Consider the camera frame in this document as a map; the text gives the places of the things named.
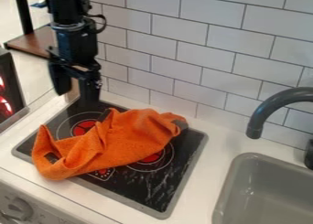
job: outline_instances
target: faucet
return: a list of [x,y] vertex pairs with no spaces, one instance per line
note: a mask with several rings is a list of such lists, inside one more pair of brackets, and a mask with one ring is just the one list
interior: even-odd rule
[[262,135],[263,125],[266,119],[276,110],[296,102],[313,102],[313,88],[294,88],[281,91],[268,98],[254,111],[246,135],[251,139],[259,139]]

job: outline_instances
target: orange towel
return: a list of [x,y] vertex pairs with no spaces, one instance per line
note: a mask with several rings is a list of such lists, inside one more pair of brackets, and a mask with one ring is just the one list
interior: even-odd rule
[[[110,109],[85,135],[55,141],[47,126],[40,126],[32,152],[33,162],[46,178],[61,180],[95,170],[128,165],[161,151],[180,134],[183,117],[146,110],[119,113]],[[59,160],[52,164],[47,155]]]

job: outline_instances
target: sink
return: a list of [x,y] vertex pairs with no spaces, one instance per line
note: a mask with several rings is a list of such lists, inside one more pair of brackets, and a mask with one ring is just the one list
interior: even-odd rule
[[231,165],[212,224],[312,224],[313,172],[266,155]]

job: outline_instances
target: black stovetop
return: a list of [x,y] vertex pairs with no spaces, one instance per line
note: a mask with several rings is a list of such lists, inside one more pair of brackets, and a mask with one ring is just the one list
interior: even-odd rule
[[[112,107],[120,112],[125,111],[123,108],[102,101],[88,107],[81,107],[76,101],[52,119],[48,123],[48,128],[55,139],[82,135],[93,127],[105,109]],[[31,155],[35,138],[36,133],[17,146],[14,155],[23,155],[19,157],[24,159],[25,155]],[[170,212],[167,209],[174,207],[184,186],[183,183],[187,182],[186,176],[189,176],[191,172],[192,168],[189,167],[193,167],[196,163],[206,138],[205,134],[188,129],[174,138],[163,151],[151,155],[145,160],[128,166],[95,171],[79,176],[79,178],[84,180],[83,184],[86,187],[92,187],[88,184],[97,187],[94,189],[97,192],[106,195],[102,190],[109,190],[120,195],[120,198],[117,198],[118,201],[121,201],[121,197],[126,198],[121,202],[133,208],[144,212],[145,208],[152,208],[156,213],[168,213],[169,215]],[[154,215],[153,212],[147,213],[157,218],[164,217]]]

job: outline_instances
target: kitchen counter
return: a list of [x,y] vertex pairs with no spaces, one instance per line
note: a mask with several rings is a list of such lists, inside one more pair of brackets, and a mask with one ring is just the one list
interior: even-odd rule
[[[152,107],[137,101],[102,93],[102,99],[130,109]],[[68,180],[48,181],[36,168],[13,157],[11,150],[61,111],[67,103],[56,97],[20,121],[0,138],[0,179],[63,209],[86,223],[99,224],[211,224],[211,215],[231,161],[237,155],[256,152],[301,165],[303,151],[267,140],[251,140],[243,133],[186,117],[190,127],[205,132],[210,140],[169,219],[158,220]]]

